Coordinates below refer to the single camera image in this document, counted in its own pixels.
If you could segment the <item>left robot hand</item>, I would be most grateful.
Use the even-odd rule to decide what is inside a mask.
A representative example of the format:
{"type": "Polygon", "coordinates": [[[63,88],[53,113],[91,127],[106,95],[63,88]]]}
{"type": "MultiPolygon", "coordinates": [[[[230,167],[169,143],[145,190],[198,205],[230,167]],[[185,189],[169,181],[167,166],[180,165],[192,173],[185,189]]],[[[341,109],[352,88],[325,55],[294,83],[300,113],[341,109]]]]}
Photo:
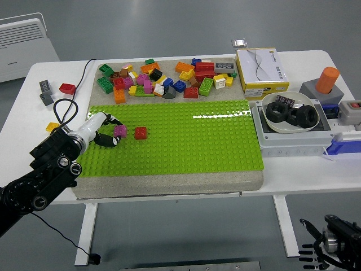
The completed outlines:
{"type": "Polygon", "coordinates": [[[86,151],[92,141],[100,146],[115,147],[119,143],[120,137],[111,137],[98,133],[102,125],[108,124],[122,125],[113,115],[99,112],[85,121],[77,130],[68,133],[68,135],[79,145],[81,153],[86,151]]]}

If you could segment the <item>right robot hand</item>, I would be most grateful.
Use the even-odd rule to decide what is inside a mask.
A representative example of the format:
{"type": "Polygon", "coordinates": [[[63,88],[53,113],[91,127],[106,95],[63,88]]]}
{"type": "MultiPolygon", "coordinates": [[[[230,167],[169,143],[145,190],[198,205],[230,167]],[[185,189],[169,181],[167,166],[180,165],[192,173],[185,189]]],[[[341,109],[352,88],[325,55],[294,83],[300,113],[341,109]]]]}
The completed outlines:
{"type": "Polygon", "coordinates": [[[300,223],[315,239],[314,243],[303,244],[303,250],[298,252],[300,255],[299,261],[306,263],[303,268],[306,270],[328,269],[330,265],[325,262],[323,251],[320,246],[324,240],[323,234],[311,222],[305,219],[300,219],[300,223]]]}

